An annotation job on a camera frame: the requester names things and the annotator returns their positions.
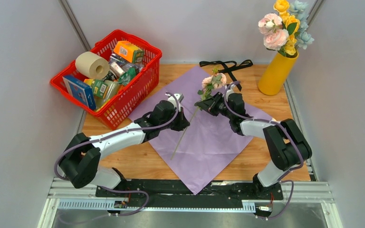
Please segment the black ribbon gold lettering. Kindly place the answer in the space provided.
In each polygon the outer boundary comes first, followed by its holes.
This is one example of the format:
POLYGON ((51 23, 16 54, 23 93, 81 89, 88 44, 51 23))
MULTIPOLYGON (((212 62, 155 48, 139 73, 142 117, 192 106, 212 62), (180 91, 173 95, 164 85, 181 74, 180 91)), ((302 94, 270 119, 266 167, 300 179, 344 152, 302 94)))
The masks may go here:
POLYGON ((221 65, 223 67, 222 70, 218 70, 218 73, 228 74, 233 82, 238 81, 237 78, 232 73, 236 70, 241 70, 244 68, 248 68, 253 66, 253 62, 250 59, 246 59, 241 62, 239 65, 236 61, 200 61, 200 67, 208 66, 208 65, 221 65))

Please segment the purple wrapping paper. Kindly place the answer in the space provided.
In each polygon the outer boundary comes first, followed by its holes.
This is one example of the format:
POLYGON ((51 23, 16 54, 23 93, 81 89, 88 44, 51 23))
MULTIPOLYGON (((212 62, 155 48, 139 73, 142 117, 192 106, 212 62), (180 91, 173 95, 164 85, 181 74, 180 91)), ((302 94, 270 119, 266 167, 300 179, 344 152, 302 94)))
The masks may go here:
POLYGON ((131 120, 142 117, 165 99, 165 92, 181 93, 184 115, 191 122, 186 131, 163 130, 149 143, 178 178, 194 194, 198 194, 253 139, 240 136, 230 127, 229 119, 197 110, 195 102, 202 80, 209 74, 195 66, 160 91, 141 102, 129 115, 131 120))

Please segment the pink artificial flower stem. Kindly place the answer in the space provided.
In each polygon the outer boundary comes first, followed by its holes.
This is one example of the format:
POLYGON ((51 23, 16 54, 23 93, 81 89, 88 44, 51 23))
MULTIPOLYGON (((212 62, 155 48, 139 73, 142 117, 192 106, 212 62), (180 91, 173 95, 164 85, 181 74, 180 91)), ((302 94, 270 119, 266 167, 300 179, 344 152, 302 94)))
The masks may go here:
POLYGON ((259 31, 264 36, 263 44, 267 49, 278 51, 287 43, 289 34, 282 26, 282 18, 275 13, 266 14, 258 22, 259 31))

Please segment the yellow artificial flower stem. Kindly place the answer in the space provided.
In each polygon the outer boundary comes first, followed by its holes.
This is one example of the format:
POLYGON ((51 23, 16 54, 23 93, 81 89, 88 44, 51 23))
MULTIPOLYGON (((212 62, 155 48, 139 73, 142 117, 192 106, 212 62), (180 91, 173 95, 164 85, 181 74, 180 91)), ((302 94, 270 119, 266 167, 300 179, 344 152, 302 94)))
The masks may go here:
POLYGON ((297 11, 294 10, 294 5, 287 0, 277 0, 273 9, 279 13, 282 19, 281 28, 288 32, 287 42, 278 51, 285 57, 295 57, 297 54, 296 36, 299 34, 300 20, 297 18, 297 11))

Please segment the blue artificial flower stem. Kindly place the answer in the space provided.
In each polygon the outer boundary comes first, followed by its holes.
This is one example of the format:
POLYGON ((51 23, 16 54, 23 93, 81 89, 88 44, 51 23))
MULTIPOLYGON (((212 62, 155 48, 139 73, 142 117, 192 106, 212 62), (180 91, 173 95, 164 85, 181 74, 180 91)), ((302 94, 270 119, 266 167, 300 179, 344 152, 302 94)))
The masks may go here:
POLYGON ((312 36, 306 32, 308 29, 308 3, 307 2, 300 2, 295 0, 294 2, 290 3, 289 12, 291 15, 294 15, 296 19, 299 20, 299 29, 295 32, 295 38, 297 39, 296 47, 307 49, 308 45, 311 45, 314 41, 312 36))

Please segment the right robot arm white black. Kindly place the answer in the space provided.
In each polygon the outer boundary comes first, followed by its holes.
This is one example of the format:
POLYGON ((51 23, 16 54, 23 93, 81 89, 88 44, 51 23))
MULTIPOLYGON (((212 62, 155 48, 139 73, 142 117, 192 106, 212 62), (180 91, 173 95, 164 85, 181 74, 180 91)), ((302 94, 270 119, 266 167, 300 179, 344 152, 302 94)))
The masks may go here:
POLYGON ((309 143, 293 119, 278 122, 252 117, 246 113, 242 94, 217 92, 195 106, 210 115, 227 117, 232 131, 238 135, 265 140, 270 162, 253 176, 252 185, 253 195, 259 199, 266 198, 283 177, 312 156, 309 143))

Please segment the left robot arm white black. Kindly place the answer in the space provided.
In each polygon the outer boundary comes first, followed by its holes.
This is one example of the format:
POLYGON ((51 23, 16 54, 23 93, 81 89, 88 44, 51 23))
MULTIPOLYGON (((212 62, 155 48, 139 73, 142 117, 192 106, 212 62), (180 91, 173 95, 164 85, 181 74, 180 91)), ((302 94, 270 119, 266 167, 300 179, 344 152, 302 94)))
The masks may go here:
POLYGON ((74 188, 80 189, 93 184, 108 188, 113 196, 120 197, 126 191, 123 176, 115 168, 100 166, 100 161, 121 149, 154 139, 162 130, 179 132, 189 125, 183 107, 162 100, 151 112, 145 113, 124 128, 90 137, 84 133, 75 135, 58 165, 74 188))

